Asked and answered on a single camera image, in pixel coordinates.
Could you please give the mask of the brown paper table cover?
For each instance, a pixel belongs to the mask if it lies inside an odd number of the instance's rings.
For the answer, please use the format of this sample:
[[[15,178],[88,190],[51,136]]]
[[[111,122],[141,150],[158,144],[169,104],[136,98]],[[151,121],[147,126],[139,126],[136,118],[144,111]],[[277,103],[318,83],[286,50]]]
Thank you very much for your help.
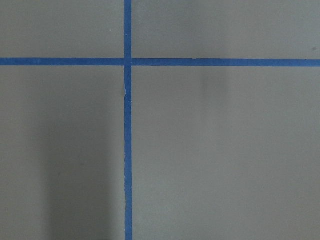
[[[317,0],[135,0],[135,58],[317,59]],[[135,66],[133,238],[317,240],[317,67]],[[125,237],[124,69],[0,68],[0,237]]]

